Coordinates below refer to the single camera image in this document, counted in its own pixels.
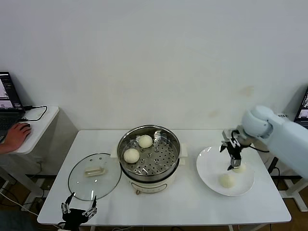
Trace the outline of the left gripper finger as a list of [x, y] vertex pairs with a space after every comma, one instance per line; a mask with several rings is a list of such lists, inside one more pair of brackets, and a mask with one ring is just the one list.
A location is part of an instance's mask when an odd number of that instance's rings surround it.
[[92, 206], [90, 209], [88, 209], [86, 212], [85, 212], [85, 216], [86, 217], [93, 217], [96, 213], [97, 213], [97, 196], [94, 197], [94, 200], [93, 200], [93, 203], [92, 203]]
[[72, 192], [72, 193], [70, 194], [70, 196], [67, 197], [67, 199], [65, 200], [65, 202], [62, 202], [62, 203], [61, 203], [61, 210], [62, 210], [62, 213], [63, 213], [63, 214], [68, 214], [68, 213], [70, 213], [69, 205], [70, 205], [70, 203], [71, 203], [71, 201], [72, 201], [74, 195], [75, 195], [75, 192]]

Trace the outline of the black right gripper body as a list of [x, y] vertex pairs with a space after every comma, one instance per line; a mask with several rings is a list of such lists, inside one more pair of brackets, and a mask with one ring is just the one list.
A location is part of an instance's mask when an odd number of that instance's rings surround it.
[[227, 142], [227, 150], [231, 158], [241, 159], [241, 151], [243, 147], [235, 138], [230, 138]]

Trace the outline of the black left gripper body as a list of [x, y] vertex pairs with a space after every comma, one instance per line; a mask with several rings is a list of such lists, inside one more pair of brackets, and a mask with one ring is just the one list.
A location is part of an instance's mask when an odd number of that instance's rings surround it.
[[88, 217], [83, 215], [85, 210], [81, 209], [70, 209], [70, 212], [63, 213], [62, 219], [65, 221], [65, 230], [79, 230], [81, 224], [88, 222]]

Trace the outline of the person's bare hand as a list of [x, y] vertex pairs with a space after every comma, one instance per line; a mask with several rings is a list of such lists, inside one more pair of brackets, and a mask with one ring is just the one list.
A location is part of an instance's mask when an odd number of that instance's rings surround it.
[[17, 123], [13, 125], [6, 135], [4, 142], [0, 146], [0, 153], [13, 152], [21, 147], [26, 137], [31, 133], [31, 126], [28, 123]]

